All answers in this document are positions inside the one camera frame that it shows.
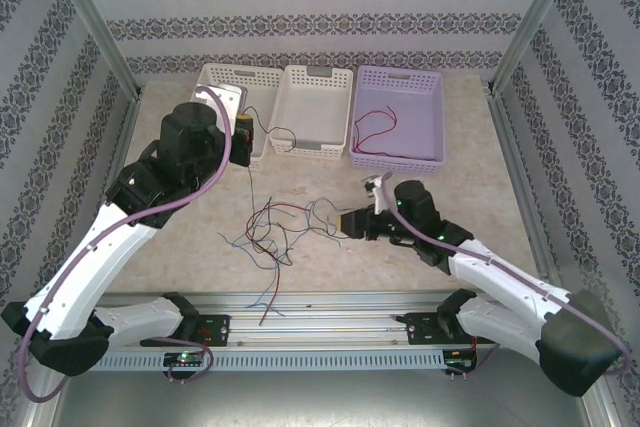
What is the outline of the left aluminium frame post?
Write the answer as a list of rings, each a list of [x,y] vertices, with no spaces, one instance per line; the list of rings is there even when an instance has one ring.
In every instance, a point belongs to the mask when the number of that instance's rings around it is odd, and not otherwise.
[[[119,85],[130,99],[137,99],[141,87],[136,81],[131,68],[119,49],[106,20],[100,13],[94,0],[71,0],[80,15],[85,27],[93,37],[101,53],[104,55]]]

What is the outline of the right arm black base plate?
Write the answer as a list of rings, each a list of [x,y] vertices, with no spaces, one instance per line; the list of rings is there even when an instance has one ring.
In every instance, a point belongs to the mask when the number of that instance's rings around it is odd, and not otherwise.
[[[436,312],[413,312],[397,316],[406,327],[410,345],[471,345],[472,336],[458,329],[454,333],[445,331],[438,322]]]

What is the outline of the left aluminium side rail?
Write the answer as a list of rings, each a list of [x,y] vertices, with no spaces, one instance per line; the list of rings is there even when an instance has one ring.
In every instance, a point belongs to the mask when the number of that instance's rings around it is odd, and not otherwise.
[[[135,100],[132,100],[128,106],[127,113],[124,117],[121,133],[119,135],[118,142],[113,154],[113,162],[111,164],[109,175],[107,177],[106,187],[110,187],[112,185],[112,183],[116,180],[119,172],[125,165],[127,153],[129,151],[131,139],[140,110],[141,100],[142,94],[139,94],[139,96]]]

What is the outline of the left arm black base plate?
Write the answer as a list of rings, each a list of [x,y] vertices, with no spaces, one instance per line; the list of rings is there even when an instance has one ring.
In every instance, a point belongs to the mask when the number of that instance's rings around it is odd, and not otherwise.
[[[208,347],[225,347],[227,345],[230,330],[228,315],[199,315],[197,318],[187,318],[179,324],[173,334],[169,335],[169,338],[201,344],[197,334],[200,327],[207,328],[212,334],[212,341]]]

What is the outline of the right aluminium frame post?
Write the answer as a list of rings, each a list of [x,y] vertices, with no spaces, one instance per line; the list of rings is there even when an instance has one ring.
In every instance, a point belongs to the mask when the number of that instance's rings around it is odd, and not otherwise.
[[[554,0],[532,0],[520,25],[506,48],[500,63],[490,80],[483,82],[489,96],[500,93],[521,60],[534,34],[539,29]]]

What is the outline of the purple plastic basket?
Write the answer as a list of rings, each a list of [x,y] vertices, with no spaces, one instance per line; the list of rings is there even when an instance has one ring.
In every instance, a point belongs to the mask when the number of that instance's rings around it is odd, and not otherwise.
[[[443,75],[360,66],[349,153],[356,168],[434,174],[446,162]]]

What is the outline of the wide white plastic basket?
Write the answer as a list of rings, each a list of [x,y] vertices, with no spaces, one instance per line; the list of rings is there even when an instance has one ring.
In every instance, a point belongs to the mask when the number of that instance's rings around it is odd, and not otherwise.
[[[248,168],[252,171],[258,171],[264,164],[264,158],[267,152],[266,143],[268,127],[270,126],[272,115],[274,113],[276,93],[280,86],[282,77],[283,71],[281,69],[267,67],[207,63],[201,69],[196,86],[198,84],[202,84],[202,87],[199,87],[199,90],[208,91],[212,95],[213,99],[218,103],[221,112],[225,111],[222,103],[214,93],[205,87],[205,84],[231,84],[234,86],[244,87],[246,89],[244,105],[241,107],[238,116],[240,114],[248,114],[252,116],[256,122],[255,157],[257,166],[241,167]],[[213,109],[205,104],[194,102],[191,98],[188,103],[188,109],[196,114],[196,118],[198,120],[213,120],[215,122],[215,125],[209,129],[209,132],[217,139],[219,147],[223,148],[225,133],[223,119],[222,121],[219,121]],[[233,124],[229,122],[232,134],[234,134],[235,122]]]

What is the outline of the circuit board with green light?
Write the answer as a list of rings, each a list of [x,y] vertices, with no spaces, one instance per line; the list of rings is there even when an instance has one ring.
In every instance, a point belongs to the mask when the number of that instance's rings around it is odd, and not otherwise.
[[[194,352],[168,352],[163,357],[163,367],[184,368],[191,370],[201,369],[204,365],[204,354],[200,351]]]

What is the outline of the grey metal panel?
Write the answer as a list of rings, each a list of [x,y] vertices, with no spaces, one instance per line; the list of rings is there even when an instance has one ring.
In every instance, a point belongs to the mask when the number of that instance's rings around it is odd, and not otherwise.
[[[527,359],[496,353],[468,379],[437,370],[160,373],[70,381],[54,427],[590,427],[581,400]]]

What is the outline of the aluminium mounting rail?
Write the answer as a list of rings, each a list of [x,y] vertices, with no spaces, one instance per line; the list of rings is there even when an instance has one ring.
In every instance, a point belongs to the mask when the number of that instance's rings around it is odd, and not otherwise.
[[[99,343],[101,349],[127,346],[158,347],[184,345],[190,341],[170,339],[179,324],[199,315],[228,315],[227,345],[240,341],[290,344],[408,343],[404,323],[392,314],[346,311],[315,312],[307,306],[290,312],[264,327],[252,320],[250,310],[241,315],[202,313],[188,298],[169,292],[146,303],[98,308],[89,297],[64,300],[55,295],[51,304],[38,311],[42,319],[36,331],[48,340],[67,344]]]

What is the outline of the circuit board with blue light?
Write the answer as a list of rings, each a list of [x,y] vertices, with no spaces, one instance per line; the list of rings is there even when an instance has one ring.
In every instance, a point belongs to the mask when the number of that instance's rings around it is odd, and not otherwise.
[[[468,350],[444,350],[444,363],[448,372],[461,375],[470,373],[477,366],[477,351]]]

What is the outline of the aluminium frame post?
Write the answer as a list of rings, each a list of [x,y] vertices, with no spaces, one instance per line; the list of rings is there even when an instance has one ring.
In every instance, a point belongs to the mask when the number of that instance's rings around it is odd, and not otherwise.
[[[80,15],[85,27],[93,37],[101,53],[104,55],[119,85],[130,99],[137,99],[141,87],[136,81],[131,68],[119,49],[106,20],[100,13],[94,0],[71,0]]]
[[[534,34],[539,29],[554,0],[532,0],[520,25],[506,48],[500,63],[490,80],[483,82],[489,96],[500,93],[521,60]]]

